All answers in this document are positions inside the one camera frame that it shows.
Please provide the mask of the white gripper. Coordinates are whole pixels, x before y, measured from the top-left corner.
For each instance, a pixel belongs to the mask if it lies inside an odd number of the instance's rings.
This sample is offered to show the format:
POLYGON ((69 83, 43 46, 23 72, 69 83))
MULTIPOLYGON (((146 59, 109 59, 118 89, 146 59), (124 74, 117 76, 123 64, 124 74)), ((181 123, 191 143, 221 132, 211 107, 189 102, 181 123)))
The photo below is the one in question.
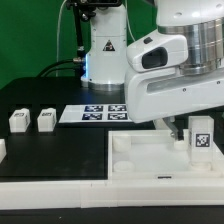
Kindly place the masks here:
POLYGON ((187 58, 182 35, 153 31, 128 46, 125 102, 133 122, 164 118, 171 136, 183 140, 171 116, 224 106, 224 59, 213 72, 187 76, 180 72, 187 58))

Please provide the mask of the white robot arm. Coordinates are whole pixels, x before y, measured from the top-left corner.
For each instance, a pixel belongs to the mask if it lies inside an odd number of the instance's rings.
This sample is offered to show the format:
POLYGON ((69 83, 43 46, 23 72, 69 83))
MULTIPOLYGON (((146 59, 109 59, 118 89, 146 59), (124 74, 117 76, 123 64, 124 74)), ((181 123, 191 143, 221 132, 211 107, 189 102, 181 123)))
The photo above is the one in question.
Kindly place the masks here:
POLYGON ((156 29, 128 45, 126 8, 95 3, 82 81, 122 88, 135 123, 224 105, 224 0, 147 0, 156 29))

